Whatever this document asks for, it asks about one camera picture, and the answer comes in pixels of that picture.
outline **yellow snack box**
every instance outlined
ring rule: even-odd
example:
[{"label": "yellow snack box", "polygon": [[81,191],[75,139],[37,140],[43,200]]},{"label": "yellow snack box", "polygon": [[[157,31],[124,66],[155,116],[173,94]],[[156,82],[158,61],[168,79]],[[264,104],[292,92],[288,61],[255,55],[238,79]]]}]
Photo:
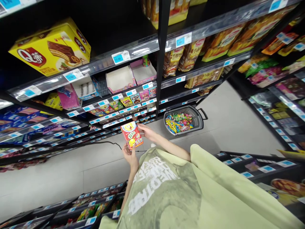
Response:
[{"label": "yellow snack box", "polygon": [[88,64],[91,46],[71,18],[16,41],[9,53],[45,76]]}]

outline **floor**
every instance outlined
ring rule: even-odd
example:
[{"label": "floor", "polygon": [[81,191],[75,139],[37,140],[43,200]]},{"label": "floor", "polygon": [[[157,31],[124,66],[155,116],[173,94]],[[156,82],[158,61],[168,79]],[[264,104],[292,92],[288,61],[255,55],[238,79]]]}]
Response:
[{"label": "floor", "polygon": [[[223,83],[199,108],[208,115],[200,131],[175,138],[162,120],[148,124],[153,130],[178,146],[189,150],[198,144],[211,154],[220,150],[249,154],[281,156],[281,144],[242,102],[227,83]],[[122,135],[109,139],[120,146]],[[144,140],[139,150],[147,150]],[[0,222],[23,211],[46,206],[82,193],[125,181],[129,167],[118,146],[109,143],[86,146],[51,158],[41,165],[0,174]]]}]

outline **red logo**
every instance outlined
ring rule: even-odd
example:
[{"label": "red logo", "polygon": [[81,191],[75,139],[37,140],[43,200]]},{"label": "red logo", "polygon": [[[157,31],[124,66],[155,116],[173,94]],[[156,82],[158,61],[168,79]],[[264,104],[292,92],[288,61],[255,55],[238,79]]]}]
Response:
[{"label": "red logo", "polygon": [[81,51],[82,51],[83,53],[86,53],[86,50],[85,50],[85,48],[83,47],[82,43],[81,43],[76,37],[74,38],[74,40],[75,40],[75,42],[77,43],[77,45],[79,46],[79,48],[81,49]]},{"label": "red logo", "polygon": [[47,59],[33,48],[18,49],[17,52],[22,59],[37,67],[41,67],[47,62]]},{"label": "red logo", "polygon": [[87,45],[87,41],[86,39],[84,38],[84,36],[82,35],[82,33],[77,29],[76,30],[77,34],[79,35],[80,39],[82,40],[82,42]]}]

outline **shopping basket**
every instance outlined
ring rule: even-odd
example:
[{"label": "shopping basket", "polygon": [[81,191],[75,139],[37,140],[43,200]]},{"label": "shopping basket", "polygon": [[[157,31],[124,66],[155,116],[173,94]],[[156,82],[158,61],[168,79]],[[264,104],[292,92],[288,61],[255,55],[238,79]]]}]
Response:
[{"label": "shopping basket", "polygon": [[[204,112],[204,110],[202,108],[199,108],[199,110],[201,110],[202,113],[204,114],[204,116],[205,116],[204,119],[202,118],[199,111],[197,109],[193,108],[192,106],[185,106],[185,107],[181,107],[181,108],[177,108],[177,109],[173,109],[173,110],[169,110],[169,111],[165,112],[165,114],[164,114],[164,124],[165,124],[166,129],[174,136],[178,136],[178,135],[181,135],[181,134],[186,134],[186,133],[190,133],[190,132],[193,132],[193,131],[203,129],[203,120],[207,120],[208,117],[207,117],[207,114]],[[167,128],[165,119],[169,115],[179,114],[179,113],[186,113],[188,115],[191,115],[193,117],[192,124],[193,124],[194,127],[190,130],[186,130],[186,131],[175,134]]]}]

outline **person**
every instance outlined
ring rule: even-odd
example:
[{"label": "person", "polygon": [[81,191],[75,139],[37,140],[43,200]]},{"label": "person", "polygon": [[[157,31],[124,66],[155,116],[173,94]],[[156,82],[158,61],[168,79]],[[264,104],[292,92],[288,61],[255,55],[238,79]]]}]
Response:
[{"label": "person", "polygon": [[155,142],[138,161],[124,145],[130,175],[119,221],[105,228],[303,228],[273,196],[193,144],[191,153],[148,126],[140,134]]}]

